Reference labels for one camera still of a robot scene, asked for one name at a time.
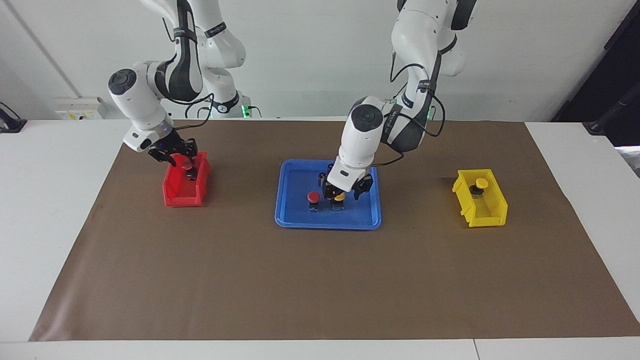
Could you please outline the red plastic bin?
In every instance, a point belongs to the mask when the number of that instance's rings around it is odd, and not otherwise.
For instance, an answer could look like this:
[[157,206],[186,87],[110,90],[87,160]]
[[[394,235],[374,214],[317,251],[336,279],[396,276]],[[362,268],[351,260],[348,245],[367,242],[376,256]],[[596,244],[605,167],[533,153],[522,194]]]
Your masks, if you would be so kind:
[[164,204],[167,207],[201,207],[208,193],[208,178],[211,167],[208,153],[198,152],[194,158],[192,168],[196,170],[196,177],[190,180],[182,163],[189,158],[179,153],[172,155],[176,166],[169,164],[162,183]]

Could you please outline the black curtain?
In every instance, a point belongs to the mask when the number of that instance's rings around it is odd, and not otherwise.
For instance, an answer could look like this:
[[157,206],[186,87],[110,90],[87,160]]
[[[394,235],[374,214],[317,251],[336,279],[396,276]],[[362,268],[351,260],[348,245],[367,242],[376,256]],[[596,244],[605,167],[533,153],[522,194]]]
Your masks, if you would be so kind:
[[[576,94],[551,119],[553,123],[597,120],[620,98],[640,93],[640,0],[635,0],[604,50]],[[605,130],[604,137],[615,147],[640,146],[640,98]]]

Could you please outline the black clamp mount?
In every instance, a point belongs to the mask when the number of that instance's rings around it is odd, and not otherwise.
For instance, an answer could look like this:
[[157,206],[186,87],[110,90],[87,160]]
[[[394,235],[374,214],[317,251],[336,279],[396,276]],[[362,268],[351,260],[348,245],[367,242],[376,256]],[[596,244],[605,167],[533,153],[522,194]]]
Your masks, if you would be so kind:
[[19,133],[27,123],[28,120],[0,101],[0,133]]

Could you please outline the blue plastic tray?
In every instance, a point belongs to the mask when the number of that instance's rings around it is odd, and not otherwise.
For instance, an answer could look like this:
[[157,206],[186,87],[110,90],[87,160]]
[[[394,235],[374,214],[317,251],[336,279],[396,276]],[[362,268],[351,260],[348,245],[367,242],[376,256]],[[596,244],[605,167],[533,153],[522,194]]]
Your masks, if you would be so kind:
[[382,210],[377,169],[370,170],[374,181],[367,193],[358,200],[348,193],[343,210],[333,210],[329,201],[322,199],[318,211],[309,210],[307,194],[320,192],[318,175],[326,173],[330,160],[289,159],[279,171],[275,222],[284,228],[372,231],[381,226]]

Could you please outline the brown paper table mat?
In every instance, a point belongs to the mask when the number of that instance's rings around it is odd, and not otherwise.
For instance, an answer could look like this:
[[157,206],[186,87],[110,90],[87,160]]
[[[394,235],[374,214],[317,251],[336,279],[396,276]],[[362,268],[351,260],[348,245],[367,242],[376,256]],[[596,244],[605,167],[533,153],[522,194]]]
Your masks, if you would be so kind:
[[[373,231],[283,228],[281,165],[334,160],[338,121],[214,121],[205,204],[169,208],[167,166],[122,146],[31,341],[637,337],[640,322],[524,123],[452,121],[379,170]],[[452,187],[492,170],[505,225]]]

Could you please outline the grey device corner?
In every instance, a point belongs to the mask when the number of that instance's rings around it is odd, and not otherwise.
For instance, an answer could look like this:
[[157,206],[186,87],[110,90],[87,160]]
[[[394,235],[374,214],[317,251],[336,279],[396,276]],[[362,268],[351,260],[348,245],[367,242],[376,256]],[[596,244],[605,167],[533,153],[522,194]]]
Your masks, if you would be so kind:
[[635,175],[640,178],[640,145],[616,146],[615,150],[622,156]]

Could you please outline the black tripod leg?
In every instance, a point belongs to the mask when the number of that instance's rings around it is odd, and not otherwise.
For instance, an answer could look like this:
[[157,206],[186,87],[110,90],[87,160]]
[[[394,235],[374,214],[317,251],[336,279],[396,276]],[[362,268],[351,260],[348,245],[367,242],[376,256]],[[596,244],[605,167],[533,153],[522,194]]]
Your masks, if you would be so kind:
[[638,98],[640,98],[640,93],[626,94],[596,120],[583,121],[582,126],[592,136],[606,136],[607,125],[626,114]]

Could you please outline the yellow plastic bin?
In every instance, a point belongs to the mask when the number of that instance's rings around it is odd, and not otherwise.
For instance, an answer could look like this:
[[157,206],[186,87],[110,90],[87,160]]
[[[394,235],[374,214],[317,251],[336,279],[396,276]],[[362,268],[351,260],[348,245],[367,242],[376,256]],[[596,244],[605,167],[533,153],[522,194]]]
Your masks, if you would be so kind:
[[[481,198],[475,199],[469,188],[477,178],[487,179],[489,187]],[[499,227],[506,224],[508,204],[492,170],[458,170],[452,192],[459,203],[460,215],[468,227]]]

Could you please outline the white wall power strip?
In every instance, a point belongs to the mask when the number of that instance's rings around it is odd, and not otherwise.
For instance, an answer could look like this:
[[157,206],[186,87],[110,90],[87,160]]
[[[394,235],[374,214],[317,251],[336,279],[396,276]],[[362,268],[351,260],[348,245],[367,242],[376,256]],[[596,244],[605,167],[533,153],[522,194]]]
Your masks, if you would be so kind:
[[60,96],[55,98],[55,114],[62,121],[105,120],[108,110],[98,96]]

